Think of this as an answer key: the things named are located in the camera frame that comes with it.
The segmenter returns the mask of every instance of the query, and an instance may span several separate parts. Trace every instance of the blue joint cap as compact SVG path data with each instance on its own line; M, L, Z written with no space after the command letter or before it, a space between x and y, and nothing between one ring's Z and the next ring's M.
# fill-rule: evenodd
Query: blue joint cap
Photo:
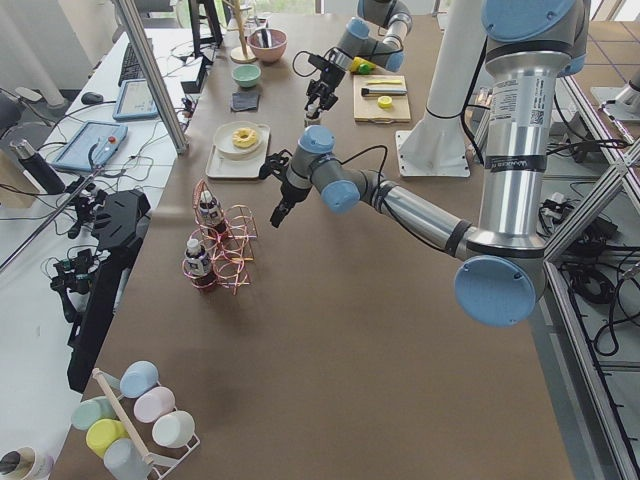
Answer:
M485 0L482 24L497 42L525 42L558 24L576 0Z
M501 257L473 257L458 269L456 299L474 320L492 327L509 327L527 318L536 305L529 276Z
M326 127L322 125L311 125L307 127L298 140L298 145L303 150L322 155L333 151L333 147L336 144L336 139Z
M386 68L390 72L397 72L398 70L400 70L403 62L404 52L395 52L389 55L389 59L387 60L387 64L384 68Z
M347 23L347 32L360 40L369 38L369 27L359 18L352 18Z
M571 60L569 65L567 65L564 68L564 70L562 70L558 74L558 77L568 77L569 75L575 75L576 73L578 73L580 70L584 68L584 62L586 58L587 58L587 54L585 53L584 55L581 55Z
M348 212L360 201L358 187L349 180L331 182L324 187L320 196L333 213Z

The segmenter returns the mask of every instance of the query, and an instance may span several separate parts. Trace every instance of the pink bowl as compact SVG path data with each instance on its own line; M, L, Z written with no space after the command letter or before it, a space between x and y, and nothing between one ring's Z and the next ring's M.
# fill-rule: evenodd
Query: pink bowl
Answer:
M270 47L265 48L261 46L262 30L266 30L270 34ZM273 63L282 56L287 48L287 34L275 28L259 28L249 35L247 43L258 60L265 63Z

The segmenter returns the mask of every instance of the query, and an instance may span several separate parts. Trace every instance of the computer mouse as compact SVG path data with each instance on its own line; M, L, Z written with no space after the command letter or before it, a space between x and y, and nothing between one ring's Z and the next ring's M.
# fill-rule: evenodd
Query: computer mouse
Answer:
M80 98L80 101L84 105L96 105L98 103L102 103L104 101L104 97L99 93L95 92L87 92Z

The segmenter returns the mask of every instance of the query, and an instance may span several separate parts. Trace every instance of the white desk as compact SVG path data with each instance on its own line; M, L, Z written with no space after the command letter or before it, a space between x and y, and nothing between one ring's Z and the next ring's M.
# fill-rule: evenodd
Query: white desk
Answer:
M178 45L187 48L191 41L190 30L148 30L153 40L154 53L158 66L166 77L167 88L174 103L180 107L183 97L179 82L181 61L171 57L171 49ZM80 102L82 93L92 91L104 96L105 100L115 100L119 87L118 75L122 56L128 40L123 35L105 57L104 61L89 79L77 100L68 112L83 107ZM111 114L114 105L102 105L83 110L74 115L80 120L113 121ZM152 209L158 205L162 188L171 171L176 151L160 118L147 121L128 122L129 132L117 154L111 159L107 169L120 170L130 155L135 155L150 138L160 138L145 148L142 155L153 158L143 159L141 165L131 168L127 174L134 180L122 178L120 190L144 189ZM70 139L80 122L65 119L47 142ZM56 146L45 147L41 153L54 158ZM61 175L65 183L76 178L73 175ZM115 180L104 181L114 184ZM107 191L104 183L99 185ZM44 197L53 204L60 197ZM37 201L30 209L0 208L0 218L41 217L51 212ZM15 248L40 224L42 220L0 221L0 259L7 258ZM73 221L60 215L57 221L59 231L65 232ZM3 366L0 394L0 453L4 454L21 446L30 445L47 451L57 457L69 429L69 419L80 401L80 394L71 391L67 382L67 366L71 349L67 346L70 325L65 321L58 295L49 289L49 279L41 272L41 264L48 257L66 257L67 250L76 245L96 245L89 230L82 229L80 236L69 240L66 235L57 236L54 225L50 225L20 257L0 275L0 365Z

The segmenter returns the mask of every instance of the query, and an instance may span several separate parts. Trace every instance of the keyboard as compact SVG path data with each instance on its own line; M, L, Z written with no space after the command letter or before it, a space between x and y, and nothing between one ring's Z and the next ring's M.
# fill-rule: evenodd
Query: keyboard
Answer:
M138 57L136 57L136 52L133 51L131 44L128 44L124 52L124 58L122 59L118 86L122 85L122 82L125 80L133 80L136 78L144 78L144 74L142 73L140 62L138 62Z

